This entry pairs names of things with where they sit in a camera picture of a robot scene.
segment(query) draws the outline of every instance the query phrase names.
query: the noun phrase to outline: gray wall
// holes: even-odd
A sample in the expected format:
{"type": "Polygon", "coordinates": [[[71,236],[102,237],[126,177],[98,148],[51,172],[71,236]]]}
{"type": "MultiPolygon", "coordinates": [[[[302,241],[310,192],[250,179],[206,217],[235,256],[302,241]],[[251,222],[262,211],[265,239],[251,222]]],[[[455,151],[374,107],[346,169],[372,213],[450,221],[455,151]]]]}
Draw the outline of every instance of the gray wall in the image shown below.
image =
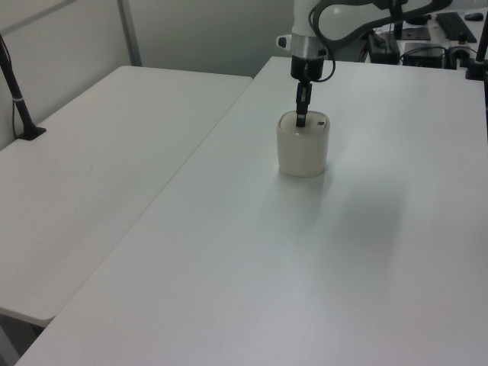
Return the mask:
{"type": "MultiPolygon", "coordinates": [[[[36,124],[118,66],[130,64],[117,0],[77,0],[4,39],[36,124]]],[[[0,149],[12,141],[11,95],[0,75],[0,149]]]]}
{"type": "Polygon", "coordinates": [[[271,56],[289,56],[293,0],[125,0],[142,64],[254,77],[271,56]]]}

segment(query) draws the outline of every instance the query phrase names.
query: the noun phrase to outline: black cable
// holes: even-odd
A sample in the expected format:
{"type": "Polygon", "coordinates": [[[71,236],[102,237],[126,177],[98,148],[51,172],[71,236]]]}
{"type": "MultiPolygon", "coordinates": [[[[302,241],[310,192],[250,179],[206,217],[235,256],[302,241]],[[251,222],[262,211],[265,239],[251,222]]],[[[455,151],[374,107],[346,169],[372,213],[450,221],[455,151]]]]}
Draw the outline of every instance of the black cable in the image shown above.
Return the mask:
{"type": "Polygon", "coordinates": [[[315,33],[315,35],[317,36],[317,38],[319,38],[320,42],[322,42],[322,44],[327,48],[327,50],[329,51],[329,55],[330,55],[330,60],[332,61],[332,71],[330,72],[329,76],[327,76],[325,79],[322,79],[322,80],[315,80],[315,79],[312,79],[310,78],[308,75],[307,75],[307,67],[305,66],[305,70],[304,70],[304,75],[305,77],[308,79],[309,82],[327,82],[329,81],[333,76],[334,74],[336,73],[336,58],[334,56],[334,52],[332,51],[332,48],[329,46],[329,42],[327,42],[327,39],[324,37],[324,35],[322,34],[322,32],[320,32],[320,29],[318,27],[315,27],[313,25],[313,22],[312,22],[312,15],[313,13],[315,12],[315,9],[316,7],[314,7],[312,9],[312,11],[308,14],[308,24],[310,25],[310,27],[312,28],[312,31],[315,33]]]}
{"type": "Polygon", "coordinates": [[[451,47],[451,48],[456,48],[456,49],[461,48],[462,50],[469,50],[469,51],[472,51],[472,52],[474,52],[474,54],[475,54],[475,55],[477,55],[477,54],[478,54],[478,51],[473,50],[471,47],[466,47],[466,46],[453,46],[453,47],[451,47]]]}
{"type": "Polygon", "coordinates": [[[402,56],[400,56],[400,59],[403,60],[403,57],[405,57],[405,56],[411,55],[413,53],[427,51],[427,50],[444,50],[444,53],[445,53],[448,49],[445,47],[442,47],[442,46],[419,47],[419,48],[415,48],[414,50],[410,50],[408,52],[405,52],[402,56]]]}
{"type": "Polygon", "coordinates": [[[10,57],[10,53],[8,52],[7,45],[5,44],[5,41],[3,40],[3,37],[1,34],[0,34],[0,43],[2,44],[2,48],[5,50],[5,53],[7,53],[8,63],[10,64],[10,67],[11,67],[12,66],[12,58],[10,57]]]}
{"type": "Polygon", "coordinates": [[[15,133],[15,102],[13,100],[12,100],[12,131],[14,132],[14,138],[18,139],[18,136],[15,133]]]}
{"type": "MultiPolygon", "coordinates": [[[[10,57],[10,53],[8,52],[7,45],[5,44],[5,41],[3,40],[3,37],[1,34],[0,34],[0,44],[2,45],[2,48],[4,49],[5,53],[7,54],[8,64],[10,65],[10,67],[12,67],[12,58],[10,57]]],[[[18,139],[18,136],[15,133],[15,101],[13,99],[12,99],[12,132],[14,133],[14,138],[18,139]]]]}

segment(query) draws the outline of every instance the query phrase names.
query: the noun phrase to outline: table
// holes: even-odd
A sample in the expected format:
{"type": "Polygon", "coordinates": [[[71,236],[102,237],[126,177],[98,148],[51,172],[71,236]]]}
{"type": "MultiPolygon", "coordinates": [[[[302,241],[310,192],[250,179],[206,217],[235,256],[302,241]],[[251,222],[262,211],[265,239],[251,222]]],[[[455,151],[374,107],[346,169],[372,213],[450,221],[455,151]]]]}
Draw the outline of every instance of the table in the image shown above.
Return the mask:
{"type": "Polygon", "coordinates": [[[250,78],[122,67],[0,152],[0,313],[45,326],[250,78]]]}
{"type": "Polygon", "coordinates": [[[18,366],[485,362],[483,83],[338,63],[311,106],[328,169],[302,179],[278,171],[289,68],[270,60],[18,366]]]}

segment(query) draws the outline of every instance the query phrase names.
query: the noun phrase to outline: white cup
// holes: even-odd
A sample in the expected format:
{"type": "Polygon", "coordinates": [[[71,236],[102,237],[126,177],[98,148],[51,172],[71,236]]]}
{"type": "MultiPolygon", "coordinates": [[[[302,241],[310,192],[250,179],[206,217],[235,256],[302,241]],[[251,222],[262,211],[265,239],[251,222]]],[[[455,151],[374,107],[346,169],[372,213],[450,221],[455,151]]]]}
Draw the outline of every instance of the white cup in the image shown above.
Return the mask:
{"type": "Polygon", "coordinates": [[[305,127],[297,127],[297,113],[288,112],[276,127],[280,170],[295,177],[310,178],[325,171],[329,145],[329,118],[309,112],[305,127]]]}

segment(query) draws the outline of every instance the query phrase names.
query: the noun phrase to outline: keyboard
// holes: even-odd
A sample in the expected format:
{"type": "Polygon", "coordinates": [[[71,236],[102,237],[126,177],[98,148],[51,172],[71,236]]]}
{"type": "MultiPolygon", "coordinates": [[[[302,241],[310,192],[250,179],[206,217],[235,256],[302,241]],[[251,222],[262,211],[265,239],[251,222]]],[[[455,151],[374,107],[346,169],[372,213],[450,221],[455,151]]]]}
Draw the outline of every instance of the keyboard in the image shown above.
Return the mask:
{"type": "Polygon", "coordinates": [[[464,33],[466,34],[467,42],[477,42],[476,37],[471,33],[470,28],[467,27],[458,13],[437,14],[437,22],[449,40],[459,40],[459,34],[464,33]]]}

